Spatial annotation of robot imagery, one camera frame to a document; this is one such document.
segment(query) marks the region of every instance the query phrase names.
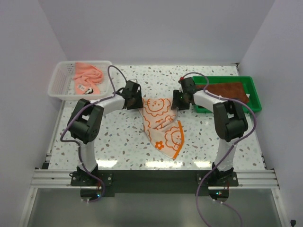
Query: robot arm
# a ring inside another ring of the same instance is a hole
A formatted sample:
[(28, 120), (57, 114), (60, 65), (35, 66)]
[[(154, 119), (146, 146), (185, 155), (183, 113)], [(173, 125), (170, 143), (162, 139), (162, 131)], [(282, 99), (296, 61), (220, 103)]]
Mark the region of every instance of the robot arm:
[[(139, 87), (140, 85), (136, 82), (127, 81), (126, 86), (121, 89), (121, 92), (116, 92), (115, 97), (88, 107), (69, 128), (71, 136), (80, 142), (82, 162), (89, 172), (98, 169), (94, 140), (99, 133), (102, 117), (115, 110), (142, 108), (142, 94), (141, 90), (138, 90)], [(91, 102), (88, 100), (79, 100), (69, 122), (82, 108), (90, 104)], [(78, 164), (78, 168), (85, 171), (82, 163)]]
[[(248, 129), (242, 106), (233, 101), (223, 101), (209, 96), (205, 91), (196, 88), (192, 78), (182, 79), (179, 83), (182, 91), (174, 90), (173, 109), (189, 109), (190, 104), (192, 104), (203, 106), (214, 113), (215, 130), (220, 138), (217, 157), (213, 163), (213, 166), (215, 166), (222, 160), (234, 141), (242, 137)], [(217, 169), (221, 172), (221, 175), (228, 175), (233, 172), (235, 150), (236, 146), (218, 166)]]

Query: glass panel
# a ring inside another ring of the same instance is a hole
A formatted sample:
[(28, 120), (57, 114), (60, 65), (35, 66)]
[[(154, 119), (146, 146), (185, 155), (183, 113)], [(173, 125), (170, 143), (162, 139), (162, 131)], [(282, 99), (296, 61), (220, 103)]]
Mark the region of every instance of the glass panel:
[[(227, 203), (246, 227), (281, 227), (271, 190), (230, 190)], [(200, 197), (205, 218), (214, 227), (237, 227), (229, 208)], [(204, 227), (192, 194), (116, 194), (95, 203), (81, 201), (79, 189), (39, 189), (29, 227)]]

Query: white backdrop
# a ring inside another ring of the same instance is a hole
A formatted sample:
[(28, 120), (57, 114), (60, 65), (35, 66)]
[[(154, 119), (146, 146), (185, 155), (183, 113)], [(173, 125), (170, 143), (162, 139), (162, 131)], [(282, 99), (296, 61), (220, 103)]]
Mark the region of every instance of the white backdrop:
[(47, 96), (66, 59), (37, 0), (0, 0), (0, 226), (16, 227), (60, 102)]
[(303, 223), (303, 2), (276, 0), (240, 63), (251, 75), (263, 110), (257, 133), (275, 168), (289, 218)]
[(240, 62), (274, 0), (39, 0), (69, 60)]

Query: metal frame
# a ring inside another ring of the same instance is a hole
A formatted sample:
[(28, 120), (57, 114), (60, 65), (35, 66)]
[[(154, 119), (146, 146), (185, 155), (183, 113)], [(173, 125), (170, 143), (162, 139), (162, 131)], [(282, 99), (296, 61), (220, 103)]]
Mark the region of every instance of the metal frame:
[(280, 190), (279, 189), (272, 189), (271, 192), (272, 192), (273, 197), (274, 197), (276, 210), (278, 211), (278, 215), (279, 215), (282, 226), (283, 227), (289, 227), (290, 226), (290, 220), (287, 217), (287, 212), (286, 212), (285, 206), (284, 206), (283, 201), (282, 201)]
[[(85, 188), (96, 187), (74, 187), (71, 186), (69, 173), (74, 170), (40, 170), (34, 172), (31, 187), (33, 188)], [(238, 187), (231, 189), (278, 189), (278, 181), (274, 170), (236, 171), (238, 176)], [(209, 187), (209, 189), (221, 189), (222, 187)]]
[[(53, 189), (94, 189), (96, 187), (73, 187), (70, 185), (69, 173), (73, 170), (42, 170), (36, 169), (31, 182), (30, 190), (23, 209), (18, 227), (27, 227), (31, 216), (37, 191), (39, 188)], [(237, 171), (239, 186), (231, 189), (271, 189), (275, 205), (283, 227), (289, 227), (289, 219), (282, 203), (278, 181), (274, 170)], [(222, 189), (222, 187), (209, 187), (209, 189)]]

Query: cable connector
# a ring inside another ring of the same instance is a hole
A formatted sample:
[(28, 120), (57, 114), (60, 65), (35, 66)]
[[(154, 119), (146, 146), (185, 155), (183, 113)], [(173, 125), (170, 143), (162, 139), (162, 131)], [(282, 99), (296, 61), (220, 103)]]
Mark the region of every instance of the cable connector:
[(297, 224), (297, 221), (296, 221), (296, 220), (290, 220), (290, 225), (291, 225), (292, 227), (294, 227), (296, 224)]

